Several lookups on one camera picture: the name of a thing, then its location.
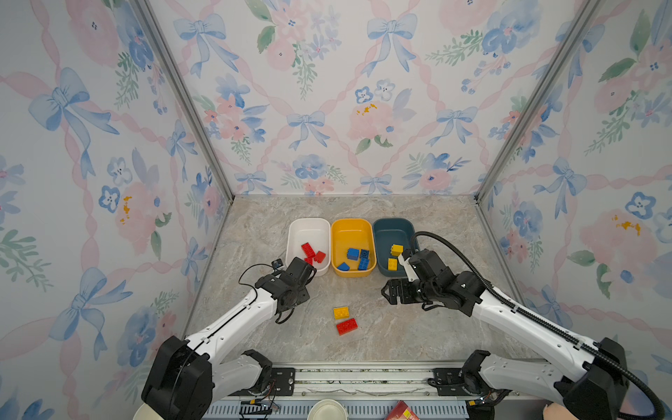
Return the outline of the yellow round lego piece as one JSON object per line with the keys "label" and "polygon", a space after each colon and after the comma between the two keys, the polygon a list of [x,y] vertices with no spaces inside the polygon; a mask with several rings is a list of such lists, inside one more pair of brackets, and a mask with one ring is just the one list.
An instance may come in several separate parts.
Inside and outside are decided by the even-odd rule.
{"label": "yellow round lego piece", "polygon": [[393,244],[390,248],[390,255],[392,257],[399,257],[404,252],[404,246],[399,244]]}

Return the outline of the small red lego brick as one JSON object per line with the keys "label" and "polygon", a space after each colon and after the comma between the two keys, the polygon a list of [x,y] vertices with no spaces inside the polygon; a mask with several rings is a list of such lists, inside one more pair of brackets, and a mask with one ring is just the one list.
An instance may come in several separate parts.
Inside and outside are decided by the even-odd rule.
{"label": "small red lego brick", "polygon": [[319,252],[313,257],[313,261],[314,261],[314,262],[317,262],[318,264],[321,264],[321,263],[325,260],[326,256],[327,256],[327,255],[326,255],[324,252],[319,251]]}

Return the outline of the white plastic container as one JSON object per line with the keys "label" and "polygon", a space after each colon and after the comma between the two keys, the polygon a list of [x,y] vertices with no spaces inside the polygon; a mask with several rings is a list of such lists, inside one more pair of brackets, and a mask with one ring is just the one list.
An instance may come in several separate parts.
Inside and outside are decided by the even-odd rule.
{"label": "white plastic container", "polygon": [[315,262],[316,277],[324,276],[329,271],[332,256],[331,223],[322,218],[301,218],[294,220],[289,226],[285,252],[285,264],[288,265],[295,257],[306,258],[301,246],[308,243],[318,253],[325,254],[322,262]]}

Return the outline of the long red lego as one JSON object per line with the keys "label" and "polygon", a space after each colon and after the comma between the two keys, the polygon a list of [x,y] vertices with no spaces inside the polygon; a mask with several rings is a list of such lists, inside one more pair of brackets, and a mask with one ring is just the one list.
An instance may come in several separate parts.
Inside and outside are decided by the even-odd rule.
{"label": "long red lego", "polygon": [[355,318],[350,318],[349,320],[345,320],[339,324],[336,325],[337,332],[339,336],[343,336],[345,334],[350,334],[358,329],[358,324]]}

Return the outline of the yellow plastic container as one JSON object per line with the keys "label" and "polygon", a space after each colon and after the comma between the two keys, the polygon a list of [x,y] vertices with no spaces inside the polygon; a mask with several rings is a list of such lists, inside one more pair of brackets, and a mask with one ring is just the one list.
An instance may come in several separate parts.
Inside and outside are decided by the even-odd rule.
{"label": "yellow plastic container", "polygon": [[[373,227],[370,222],[364,219],[340,219],[332,224],[332,256],[331,266],[337,276],[341,278],[363,278],[370,275],[377,264],[376,250],[374,244]],[[359,271],[359,262],[348,260],[347,252],[349,249],[359,249],[369,251],[369,269]],[[339,271],[337,266],[347,263],[350,271]]]}

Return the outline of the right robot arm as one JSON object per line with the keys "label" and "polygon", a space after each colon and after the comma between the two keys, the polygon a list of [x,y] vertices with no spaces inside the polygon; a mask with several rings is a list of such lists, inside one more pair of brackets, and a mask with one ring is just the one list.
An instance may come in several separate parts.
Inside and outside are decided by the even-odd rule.
{"label": "right robot arm", "polygon": [[476,318],[520,341],[542,362],[520,362],[475,350],[457,375],[457,385],[473,396],[517,391],[562,405],[578,419],[616,419],[629,381],[617,369],[622,347],[610,339],[597,344],[517,304],[480,274],[454,274],[430,250],[399,257],[405,278],[390,279],[381,295],[392,305],[448,309]]}

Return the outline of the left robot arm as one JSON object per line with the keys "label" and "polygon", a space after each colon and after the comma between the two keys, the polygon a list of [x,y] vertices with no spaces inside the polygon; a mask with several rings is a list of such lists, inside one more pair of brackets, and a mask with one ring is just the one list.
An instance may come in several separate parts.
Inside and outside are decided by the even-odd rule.
{"label": "left robot arm", "polygon": [[272,363],[255,350],[234,360],[229,353],[269,320],[282,324],[310,298],[307,287],[317,274],[296,257],[250,285],[248,294],[212,324],[185,339],[169,337],[159,347],[141,393],[136,419],[201,419],[212,403],[239,392],[266,395]]}

